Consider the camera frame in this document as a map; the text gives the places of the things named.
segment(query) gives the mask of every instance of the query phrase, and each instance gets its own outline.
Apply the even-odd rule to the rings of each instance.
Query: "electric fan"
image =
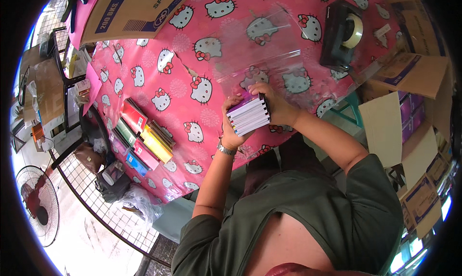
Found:
[[[55,187],[36,166],[22,168],[16,176],[26,216],[43,247],[55,242],[59,229],[59,204]]]

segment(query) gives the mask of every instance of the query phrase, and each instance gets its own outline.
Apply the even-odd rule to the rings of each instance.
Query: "wristwatch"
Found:
[[[223,147],[223,145],[221,144],[221,140],[218,143],[217,149],[219,149],[220,152],[222,152],[224,154],[228,154],[230,156],[234,156],[236,154],[236,152],[237,152],[236,150],[230,150],[228,148]]]

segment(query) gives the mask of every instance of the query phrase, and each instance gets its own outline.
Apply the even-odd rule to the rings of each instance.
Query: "woman's right hand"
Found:
[[[291,106],[279,94],[277,94],[267,83],[256,83],[249,86],[249,93],[256,95],[265,94],[269,109],[271,111],[270,124],[285,124],[293,127],[300,113],[300,109]]]

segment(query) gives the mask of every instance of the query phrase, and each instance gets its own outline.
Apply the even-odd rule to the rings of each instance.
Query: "tape dispenser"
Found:
[[[326,9],[319,63],[334,71],[348,72],[354,49],[363,36],[361,9],[345,0],[336,0]]]

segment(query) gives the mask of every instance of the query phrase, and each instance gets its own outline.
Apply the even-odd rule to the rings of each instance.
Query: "shirt sleeve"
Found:
[[[211,215],[192,218],[181,229],[180,244],[172,260],[172,276],[210,275],[211,246],[220,228],[221,222]]]
[[[375,154],[350,169],[346,184],[346,197],[352,205],[354,257],[363,260],[356,268],[383,274],[404,229],[399,199]]]

